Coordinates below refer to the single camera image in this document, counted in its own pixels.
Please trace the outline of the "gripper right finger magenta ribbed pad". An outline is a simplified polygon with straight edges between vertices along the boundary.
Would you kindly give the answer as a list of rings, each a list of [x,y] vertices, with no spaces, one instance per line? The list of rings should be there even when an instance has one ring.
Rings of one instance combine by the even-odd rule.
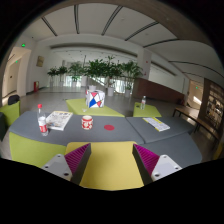
[[[133,145],[132,154],[144,185],[181,170],[181,167],[168,155],[159,156],[137,144]]]

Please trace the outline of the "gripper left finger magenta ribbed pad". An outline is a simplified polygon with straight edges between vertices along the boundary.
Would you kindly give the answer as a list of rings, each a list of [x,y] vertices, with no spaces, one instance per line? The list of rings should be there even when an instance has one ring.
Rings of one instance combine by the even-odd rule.
[[[91,155],[91,144],[85,144],[66,155],[56,154],[42,169],[79,185]]]

